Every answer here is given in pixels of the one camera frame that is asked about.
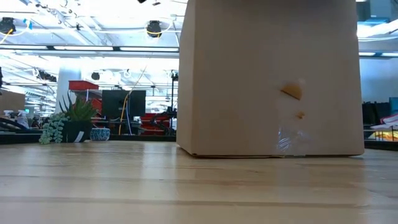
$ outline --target wooden table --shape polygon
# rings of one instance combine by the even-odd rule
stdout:
[[[396,223],[398,153],[195,159],[174,143],[0,146],[1,223]]]

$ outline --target computer monitor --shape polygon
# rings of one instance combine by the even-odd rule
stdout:
[[[103,90],[102,91],[102,112],[103,116],[108,118],[120,118],[123,110],[124,99],[129,91],[126,90]],[[127,99],[129,118],[135,116],[145,116],[146,91],[134,90]]]

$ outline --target blue patterned pot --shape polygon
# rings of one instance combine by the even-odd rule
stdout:
[[[111,137],[111,130],[109,128],[93,128],[90,133],[92,141],[107,141]]]

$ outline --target succulent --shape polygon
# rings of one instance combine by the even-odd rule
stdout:
[[[91,118],[97,113],[97,110],[93,108],[91,101],[84,101],[80,97],[76,98],[76,102],[73,105],[70,95],[68,94],[69,107],[63,98],[63,104],[65,108],[62,107],[61,102],[60,107],[62,113],[70,117],[71,121],[90,121]]]
[[[51,141],[55,143],[62,142],[62,130],[65,122],[69,117],[65,113],[57,113],[50,116],[49,123],[43,125],[43,134],[39,139],[41,144],[50,144]]]

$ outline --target red toolbox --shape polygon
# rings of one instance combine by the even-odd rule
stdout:
[[[99,88],[100,86],[88,81],[69,81],[69,90],[98,90]]]

